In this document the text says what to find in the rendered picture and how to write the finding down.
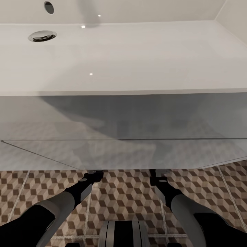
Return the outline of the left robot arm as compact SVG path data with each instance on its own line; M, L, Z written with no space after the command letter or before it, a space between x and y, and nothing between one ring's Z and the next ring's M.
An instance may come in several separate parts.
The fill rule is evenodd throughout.
M45 247L66 218L100 182L104 173L89 170L84 177L64 192L40 201L17 219L0 226L0 247Z

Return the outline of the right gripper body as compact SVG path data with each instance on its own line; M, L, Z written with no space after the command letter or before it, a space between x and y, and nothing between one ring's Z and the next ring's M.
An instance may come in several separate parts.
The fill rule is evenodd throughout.
M157 181L158 179L163 179L163 180L168 181L168 180L167 180L167 177L150 177L150 184L151 184L151 186L155 186L156 181Z

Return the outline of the robot trunk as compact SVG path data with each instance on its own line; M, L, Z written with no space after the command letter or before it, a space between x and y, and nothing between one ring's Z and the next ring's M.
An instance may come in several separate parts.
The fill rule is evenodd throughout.
M149 247L147 228L143 221L104 221L98 247Z

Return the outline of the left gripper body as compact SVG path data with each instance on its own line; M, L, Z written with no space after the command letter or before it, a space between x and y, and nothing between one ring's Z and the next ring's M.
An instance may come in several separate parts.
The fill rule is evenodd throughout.
M101 173L93 173L93 174L85 173L84 177L87 176L90 176L93 179L93 183L101 181Z

